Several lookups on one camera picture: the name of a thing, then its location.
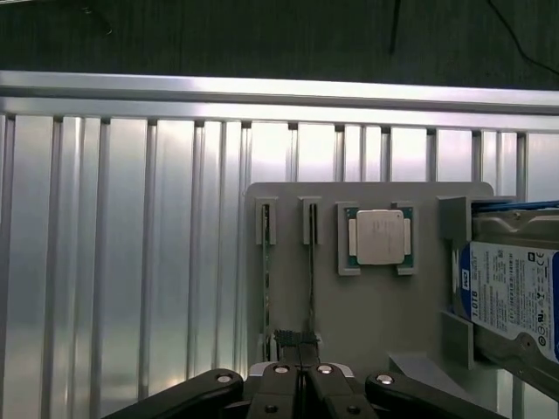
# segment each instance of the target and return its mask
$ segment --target cable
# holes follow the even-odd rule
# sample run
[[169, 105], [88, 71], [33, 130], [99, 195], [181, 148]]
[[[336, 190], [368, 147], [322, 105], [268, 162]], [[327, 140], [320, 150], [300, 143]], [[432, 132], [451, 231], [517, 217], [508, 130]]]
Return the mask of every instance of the cable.
[[524, 58], [524, 60], [528, 61], [530, 64], [536, 65], [540, 68], [543, 68], [544, 70], [547, 70], [548, 72], [552, 72], [552, 73], [555, 74], [555, 76], [559, 76], [559, 71], [557, 71], [555, 68], [552, 68], [549, 65], [545, 65], [545, 64], [543, 64], [539, 61], [536, 61], [535, 59], [529, 57], [529, 55], [527, 55], [526, 52], [524, 52], [524, 49], [522, 48], [521, 42], [518, 40], [518, 37], [514, 33], [513, 28], [511, 27], [510, 23], [507, 22], [507, 20], [502, 15], [502, 13], [500, 13], [497, 6], [495, 6], [495, 4], [493, 3], [493, 0], [486, 0], [486, 1], [487, 1], [487, 4], [489, 5], [489, 7], [491, 8], [491, 10], [495, 13], [495, 15], [497, 15], [497, 18], [500, 20], [500, 22], [503, 24], [503, 26], [505, 26], [505, 29], [507, 29], [507, 32], [509, 33], [509, 35], [513, 39], [514, 44], [516, 45], [516, 49], [521, 54], [521, 57]]

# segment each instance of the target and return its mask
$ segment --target corrugated metal wall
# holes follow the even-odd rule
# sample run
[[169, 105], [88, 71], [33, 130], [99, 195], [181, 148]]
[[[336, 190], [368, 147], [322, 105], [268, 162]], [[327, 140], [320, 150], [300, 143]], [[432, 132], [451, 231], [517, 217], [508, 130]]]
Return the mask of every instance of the corrugated metal wall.
[[[95, 418], [209, 368], [245, 371], [249, 184], [480, 178], [515, 195], [517, 136], [0, 116], [3, 418]], [[556, 199], [559, 138], [527, 137], [528, 199]]]

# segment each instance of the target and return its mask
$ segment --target gray plastic bracket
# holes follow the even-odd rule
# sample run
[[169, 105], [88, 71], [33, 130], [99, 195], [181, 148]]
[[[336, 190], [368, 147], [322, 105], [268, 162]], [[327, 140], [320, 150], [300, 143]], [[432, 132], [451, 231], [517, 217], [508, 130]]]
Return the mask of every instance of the gray plastic bracket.
[[452, 242], [453, 249], [463, 249], [472, 241], [473, 203], [513, 203], [515, 196], [440, 196], [438, 198], [438, 233]]
[[354, 277], [361, 275], [361, 268], [348, 267], [349, 232], [346, 218], [347, 208], [359, 208], [357, 202], [336, 203], [338, 224], [338, 275], [341, 277]]
[[270, 244], [277, 243], [276, 235], [276, 203], [278, 201], [277, 196], [271, 196], [266, 198], [256, 198], [256, 244], [262, 245], [262, 208], [264, 206], [269, 207], [268, 212], [268, 226], [270, 229]]
[[473, 358], [473, 323], [459, 316], [442, 311], [441, 351], [445, 359], [466, 368], [475, 369]]
[[322, 244], [322, 207], [321, 198], [319, 196], [300, 196], [299, 198], [303, 208], [303, 244], [310, 244], [311, 226], [310, 226], [310, 208], [316, 205], [316, 244]]
[[397, 274], [399, 276], [403, 275], [415, 275], [418, 273], [418, 248], [419, 248], [419, 221], [418, 221], [418, 207], [412, 201], [396, 201], [390, 206], [393, 210], [403, 210], [406, 208], [411, 208], [413, 212], [413, 219], [411, 220], [411, 255], [413, 256], [413, 266], [402, 266], [398, 265], [396, 267]]

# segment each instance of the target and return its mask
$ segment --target dark green wall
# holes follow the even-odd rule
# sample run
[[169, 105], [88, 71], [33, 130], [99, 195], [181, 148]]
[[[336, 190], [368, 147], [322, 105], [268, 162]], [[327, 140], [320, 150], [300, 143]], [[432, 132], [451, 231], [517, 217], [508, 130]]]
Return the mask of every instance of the dark green wall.
[[[494, 0], [528, 54], [559, 68], [559, 1]], [[557, 89], [484, 0], [98, 0], [0, 6], [0, 68]]]

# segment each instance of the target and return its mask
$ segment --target hard drive label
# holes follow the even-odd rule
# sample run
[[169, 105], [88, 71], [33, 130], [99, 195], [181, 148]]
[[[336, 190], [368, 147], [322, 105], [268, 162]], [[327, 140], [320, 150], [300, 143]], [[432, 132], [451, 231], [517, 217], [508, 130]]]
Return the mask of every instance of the hard drive label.
[[559, 362], [559, 252], [471, 242], [459, 261], [470, 320], [507, 339], [528, 333]]

